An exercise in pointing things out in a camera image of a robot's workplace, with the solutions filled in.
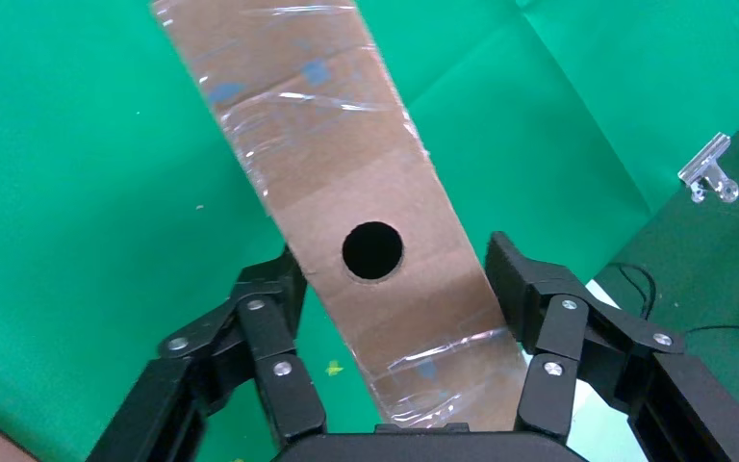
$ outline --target screw head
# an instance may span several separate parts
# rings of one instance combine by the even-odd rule
[[[248,310],[258,310],[264,306],[265,306],[265,303],[262,300],[250,300],[247,302]]]
[[[276,363],[273,365],[273,373],[275,373],[278,376],[287,375],[291,373],[293,370],[293,366],[291,366],[291,363],[287,361],[282,361],[281,363]]]
[[[665,334],[652,334],[652,339],[655,340],[656,343],[665,347],[669,347],[673,344],[673,339],[671,339],[669,335]]]
[[[189,341],[185,337],[177,337],[176,339],[171,339],[168,341],[168,349],[170,349],[171,351],[183,349],[188,345]]]
[[[548,372],[548,375],[562,375],[562,365],[559,363],[552,363],[548,361],[543,365],[543,368]]]

